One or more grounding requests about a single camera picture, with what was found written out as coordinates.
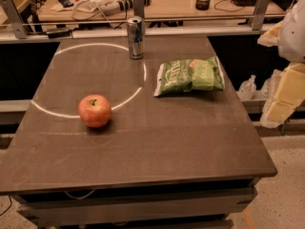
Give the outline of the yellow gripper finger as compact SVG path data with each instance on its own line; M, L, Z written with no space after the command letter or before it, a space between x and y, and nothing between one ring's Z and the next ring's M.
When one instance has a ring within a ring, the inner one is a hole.
M281 74L277 89L263 107L260 123L266 128L283 124L305 100L305 64L290 63Z
M265 47L277 46L281 26L282 22L278 22L272 26L269 30L259 36L257 43Z

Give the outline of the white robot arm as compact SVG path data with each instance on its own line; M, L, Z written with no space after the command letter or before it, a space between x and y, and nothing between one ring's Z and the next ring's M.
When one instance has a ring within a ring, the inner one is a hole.
M281 22L259 37L258 43L277 46L279 56L289 61L283 71L274 70L260 118L262 126L276 128L305 100L305 0L298 0Z

